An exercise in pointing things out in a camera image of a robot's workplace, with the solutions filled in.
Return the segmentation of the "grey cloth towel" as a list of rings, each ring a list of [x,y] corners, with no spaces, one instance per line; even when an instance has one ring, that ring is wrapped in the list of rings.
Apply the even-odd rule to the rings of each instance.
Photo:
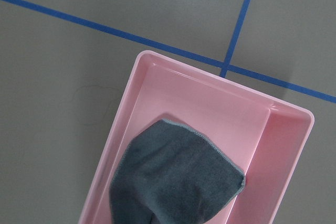
[[[206,223],[245,187],[244,172],[193,128],[160,119],[136,136],[113,176],[114,223]]]

